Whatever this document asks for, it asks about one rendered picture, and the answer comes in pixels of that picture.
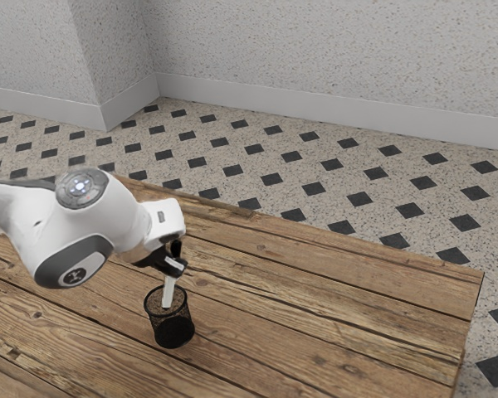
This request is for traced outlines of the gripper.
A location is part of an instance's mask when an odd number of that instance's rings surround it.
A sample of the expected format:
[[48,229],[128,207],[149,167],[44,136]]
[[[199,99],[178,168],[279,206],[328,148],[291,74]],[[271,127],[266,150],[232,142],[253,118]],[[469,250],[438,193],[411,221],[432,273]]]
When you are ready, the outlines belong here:
[[145,258],[136,261],[134,265],[139,268],[153,267],[162,269],[162,273],[169,277],[181,277],[188,267],[188,262],[185,259],[180,258],[182,245],[180,239],[173,240],[170,244],[170,252],[166,246],[163,245],[151,252]]

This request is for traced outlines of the white pen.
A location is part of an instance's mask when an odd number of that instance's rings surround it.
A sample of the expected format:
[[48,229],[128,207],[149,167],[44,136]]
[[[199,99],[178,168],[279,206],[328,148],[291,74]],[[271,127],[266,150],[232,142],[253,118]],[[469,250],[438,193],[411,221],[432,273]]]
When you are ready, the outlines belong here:
[[163,309],[170,309],[172,306],[176,282],[177,279],[170,275],[166,275],[164,278],[164,287],[161,301]]

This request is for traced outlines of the black mesh pen holder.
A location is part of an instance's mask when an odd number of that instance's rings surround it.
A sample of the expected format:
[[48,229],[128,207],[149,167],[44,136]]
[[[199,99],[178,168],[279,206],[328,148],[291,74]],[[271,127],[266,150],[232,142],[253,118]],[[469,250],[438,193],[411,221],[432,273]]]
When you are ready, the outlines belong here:
[[154,340],[167,349],[182,347],[190,342],[195,333],[195,326],[188,306],[185,289],[176,286],[172,304],[162,307],[164,285],[152,289],[144,298],[144,311],[154,331]]

